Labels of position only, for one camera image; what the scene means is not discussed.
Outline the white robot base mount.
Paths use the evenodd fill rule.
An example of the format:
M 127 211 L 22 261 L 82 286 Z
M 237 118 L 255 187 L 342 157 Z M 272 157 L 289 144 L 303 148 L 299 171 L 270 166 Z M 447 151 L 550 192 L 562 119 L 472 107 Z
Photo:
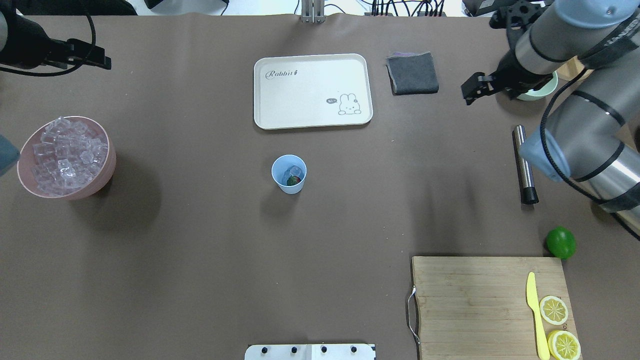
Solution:
M 313 343 L 254 344 L 247 347 L 245 360 L 376 360 L 374 344 Z

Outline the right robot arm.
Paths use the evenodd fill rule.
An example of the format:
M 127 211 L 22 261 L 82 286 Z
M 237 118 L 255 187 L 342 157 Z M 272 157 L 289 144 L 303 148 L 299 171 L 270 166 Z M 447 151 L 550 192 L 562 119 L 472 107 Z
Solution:
M 555 0 L 540 6 L 519 0 L 499 9 L 492 28 L 505 28 L 509 50 L 490 74 L 473 73 L 461 85 L 467 105 L 505 92 L 510 98 L 546 85 L 571 59 L 583 70 L 577 87 L 542 114 L 520 153 L 556 182 L 592 199 L 626 226 L 639 228 L 637 150 L 618 139 L 639 114 L 639 2 Z

